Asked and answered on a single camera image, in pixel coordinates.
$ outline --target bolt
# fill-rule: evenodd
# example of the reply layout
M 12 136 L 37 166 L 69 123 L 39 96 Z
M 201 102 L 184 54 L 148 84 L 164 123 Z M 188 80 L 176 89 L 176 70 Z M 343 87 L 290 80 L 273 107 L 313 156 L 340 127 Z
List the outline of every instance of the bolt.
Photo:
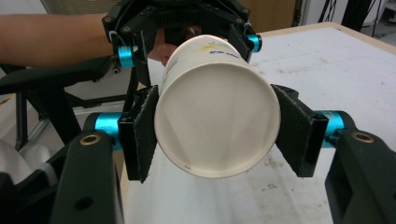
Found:
M 129 26 L 124 26 L 124 27 L 122 28 L 122 31 L 123 31 L 123 32 L 130 32 L 130 31 L 131 31 L 131 27 L 129 27 Z
M 111 22 L 111 18 L 110 17 L 105 17 L 105 22 Z

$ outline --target person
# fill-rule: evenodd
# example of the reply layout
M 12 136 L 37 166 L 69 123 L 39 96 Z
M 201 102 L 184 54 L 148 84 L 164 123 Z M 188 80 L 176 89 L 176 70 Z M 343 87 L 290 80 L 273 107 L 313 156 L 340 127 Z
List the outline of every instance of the person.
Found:
M 111 55 L 105 15 L 0 15 L 0 63 L 56 67 Z M 165 43 L 160 29 L 148 57 L 166 65 L 176 48 Z

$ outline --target black chair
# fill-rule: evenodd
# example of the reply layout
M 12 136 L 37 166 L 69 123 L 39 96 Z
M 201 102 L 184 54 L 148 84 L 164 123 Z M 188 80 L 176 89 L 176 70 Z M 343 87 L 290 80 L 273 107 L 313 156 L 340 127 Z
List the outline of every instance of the black chair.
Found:
M 81 132 L 78 120 L 72 106 L 93 106 L 103 102 L 122 100 L 122 96 L 81 100 L 65 92 L 64 87 L 78 82 L 98 80 L 109 70 L 111 58 L 98 58 L 84 63 L 77 63 L 57 68 L 17 67 L 0 79 L 0 94 L 17 93 L 17 145 L 21 149 L 27 141 L 26 128 L 26 100 L 33 105 L 39 115 L 48 117 L 55 130 L 66 144 Z

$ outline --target white table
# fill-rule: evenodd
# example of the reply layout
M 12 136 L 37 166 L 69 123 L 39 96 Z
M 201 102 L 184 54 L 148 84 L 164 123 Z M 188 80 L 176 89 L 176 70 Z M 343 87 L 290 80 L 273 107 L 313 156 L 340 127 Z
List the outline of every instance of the white table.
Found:
M 359 129 L 396 148 L 396 48 L 334 23 L 262 36 L 250 63 L 270 83 L 297 90 L 314 110 L 345 110 Z M 150 70 L 162 72 L 158 64 Z M 273 147 L 246 173 L 205 179 L 176 168 L 157 147 L 147 181 L 130 183 L 126 223 L 332 223 L 324 179 L 333 153 L 322 149 L 312 178 L 296 177 Z

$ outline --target table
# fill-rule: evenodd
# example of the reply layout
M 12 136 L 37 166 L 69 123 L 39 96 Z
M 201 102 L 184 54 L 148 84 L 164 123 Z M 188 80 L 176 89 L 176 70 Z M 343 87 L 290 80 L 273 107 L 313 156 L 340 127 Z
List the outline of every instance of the table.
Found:
M 396 148 L 396 48 L 335 23 L 262 33 L 250 64 L 270 83 L 297 90 L 314 110 L 344 110 L 363 131 Z M 155 64 L 151 73 L 161 72 Z M 247 172 L 206 179 L 176 168 L 157 147 L 148 180 L 129 183 L 126 223 L 332 223 L 324 179 L 334 149 L 312 178 L 299 178 L 276 147 Z

